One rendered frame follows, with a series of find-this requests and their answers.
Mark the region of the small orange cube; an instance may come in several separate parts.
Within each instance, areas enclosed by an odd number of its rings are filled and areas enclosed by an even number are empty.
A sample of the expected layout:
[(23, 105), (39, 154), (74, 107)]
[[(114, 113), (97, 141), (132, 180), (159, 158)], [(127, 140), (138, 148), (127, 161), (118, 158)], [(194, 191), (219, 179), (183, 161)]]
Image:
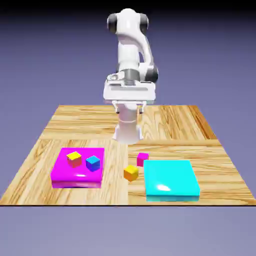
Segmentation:
[(125, 169), (124, 169), (124, 173), (123, 176), (126, 180), (132, 182), (134, 180), (136, 180), (139, 176), (139, 169), (136, 166), (133, 165), (128, 165)]

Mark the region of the small blue cube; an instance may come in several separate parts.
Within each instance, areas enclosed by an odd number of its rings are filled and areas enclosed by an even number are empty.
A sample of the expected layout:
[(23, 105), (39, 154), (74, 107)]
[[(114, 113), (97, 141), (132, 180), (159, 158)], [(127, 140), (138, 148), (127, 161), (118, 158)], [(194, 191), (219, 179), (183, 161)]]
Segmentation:
[(98, 157), (92, 155), (85, 160), (85, 165), (89, 171), (94, 172), (101, 167), (101, 161)]

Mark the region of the large magenta box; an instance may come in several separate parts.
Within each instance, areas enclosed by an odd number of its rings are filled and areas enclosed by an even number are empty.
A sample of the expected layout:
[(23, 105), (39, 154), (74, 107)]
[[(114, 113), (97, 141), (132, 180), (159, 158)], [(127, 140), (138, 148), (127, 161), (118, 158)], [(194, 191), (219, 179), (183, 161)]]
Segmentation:
[[(71, 167), (67, 161), (67, 154), (78, 152), (82, 163), (78, 167)], [(96, 156), (100, 159), (100, 168), (90, 171), (86, 167), (86, 159)], [(95, 188), (102, 185), (105, 164), (105, 149), (103, 147), (63, 147), (50, 173), (52, 187), (57, 188)]]

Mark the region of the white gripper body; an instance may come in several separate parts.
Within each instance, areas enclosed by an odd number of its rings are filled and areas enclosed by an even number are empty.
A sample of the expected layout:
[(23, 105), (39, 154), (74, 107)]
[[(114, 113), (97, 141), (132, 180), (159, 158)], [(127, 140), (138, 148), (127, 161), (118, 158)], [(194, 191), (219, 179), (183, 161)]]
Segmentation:
[(107, 80), (104, 84), (103, 98), (112, 102), (147, 102), (156, 99), (156, 85), (153, 82), (135, 81), (127, 85), (124, 80)]

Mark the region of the small yellow cube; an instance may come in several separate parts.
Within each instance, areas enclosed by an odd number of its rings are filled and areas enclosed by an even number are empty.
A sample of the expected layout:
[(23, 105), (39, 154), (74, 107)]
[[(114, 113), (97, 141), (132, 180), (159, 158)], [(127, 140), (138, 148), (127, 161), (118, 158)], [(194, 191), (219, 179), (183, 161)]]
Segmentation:
[(67, 163), (72, 167), (76, 168), (82, 164), (82, 155), (77, 151), (73, 151), (66, 155)]

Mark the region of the large cyan box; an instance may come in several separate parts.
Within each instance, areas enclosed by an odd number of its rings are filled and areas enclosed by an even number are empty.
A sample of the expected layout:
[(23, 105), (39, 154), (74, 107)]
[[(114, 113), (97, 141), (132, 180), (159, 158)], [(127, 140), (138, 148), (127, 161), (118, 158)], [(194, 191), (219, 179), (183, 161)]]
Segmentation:
[(147, 202), (196, 202), (200, 186), (189, 160), (145, 160)]

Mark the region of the small magenta cube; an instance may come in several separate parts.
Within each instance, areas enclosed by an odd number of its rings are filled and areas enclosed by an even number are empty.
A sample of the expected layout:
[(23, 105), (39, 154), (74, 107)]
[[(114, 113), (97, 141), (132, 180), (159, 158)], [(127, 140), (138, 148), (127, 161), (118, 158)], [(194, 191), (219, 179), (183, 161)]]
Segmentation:
[(144, 166), (144, 161), (148, 160), (148, 159), (149, 159), (149, 154), (148, 153), (140, 152), (137, 155), (137, 159), (136, 159), (137, 166), (143, 167)]

